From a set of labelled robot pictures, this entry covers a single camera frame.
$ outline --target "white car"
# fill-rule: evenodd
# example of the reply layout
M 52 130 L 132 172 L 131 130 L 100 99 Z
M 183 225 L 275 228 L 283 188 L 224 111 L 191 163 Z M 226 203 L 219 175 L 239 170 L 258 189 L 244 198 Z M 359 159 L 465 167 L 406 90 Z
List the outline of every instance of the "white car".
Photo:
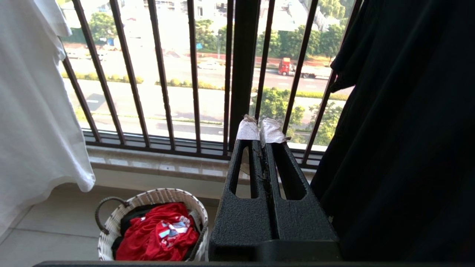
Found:
M 222 66 L 216 61 L 206 61 L 198 64 L 198 68 L 202 69 L 219 69 Z

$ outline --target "white t-shirt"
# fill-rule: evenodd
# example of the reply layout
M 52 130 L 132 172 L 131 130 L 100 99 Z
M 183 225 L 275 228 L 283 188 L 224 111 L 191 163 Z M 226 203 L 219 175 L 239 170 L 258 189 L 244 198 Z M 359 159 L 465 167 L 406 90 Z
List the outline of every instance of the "white t-shirt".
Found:
M 84 137 L 59 73 L 54 0 L 0 1 L 0 235 L 26 206 L 64 182 L 92 189 Z

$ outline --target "black curtain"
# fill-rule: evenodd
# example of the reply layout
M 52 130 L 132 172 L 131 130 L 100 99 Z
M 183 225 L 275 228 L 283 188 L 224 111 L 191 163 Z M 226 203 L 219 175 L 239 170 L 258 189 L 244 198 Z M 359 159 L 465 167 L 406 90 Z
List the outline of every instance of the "black curtain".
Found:
M 345 260 L 475 260 L 475 1 L 365 0 L 311 187 Z

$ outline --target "white wicker basket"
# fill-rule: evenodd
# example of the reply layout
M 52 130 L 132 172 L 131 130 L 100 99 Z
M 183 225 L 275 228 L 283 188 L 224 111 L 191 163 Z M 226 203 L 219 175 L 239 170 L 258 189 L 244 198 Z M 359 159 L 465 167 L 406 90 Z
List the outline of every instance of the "white wicker basket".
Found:
M 117 200 L 121 202 L 121 204 L 112 212 L 111 216 L 107 219 L 105 224 L 102 225 L 99 221 L 99 209 L 105 202 L 109 200 Z M 155 190 L 150 190 L 138 194 L 128 200 L 122 200 L 116 197 L 109 197 L 103 199 L 99 203 L 99 206 L 95 211 L 95 220 L 97 226 L 101 230 L 101 233 L 99 234 L 99 244 L 97 246 L 97 250 L 99 252 L 99 260 L 114 260 L 112 256 L 111 247 L 114 240 L 120 236 L 120 220 L 128 212 L 130 212 L 136 207 L 143 205 L 170 202 L 184 202 L 188 210 L 191 210 L 191 214 L 195 214 L 195 216 L 193 217 L 197 228 L 200 229 L 200 225 L 202 225 L 199 239 L 188 260 L 204 260 L 206 245 L 208 243 L 208 214 L 206 212 L 206 209 L 203 204 L 192 194 L 180 189 L 171 188 L 159 188 Z

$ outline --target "red clothing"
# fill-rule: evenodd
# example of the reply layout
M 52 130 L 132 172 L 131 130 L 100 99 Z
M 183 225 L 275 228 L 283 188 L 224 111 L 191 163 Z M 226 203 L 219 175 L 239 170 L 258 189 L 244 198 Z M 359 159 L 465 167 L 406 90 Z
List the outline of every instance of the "red clothing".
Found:
M 116 260 L 180 261 L 199 237 L 183 203 L 155 207 L 130 223 Z

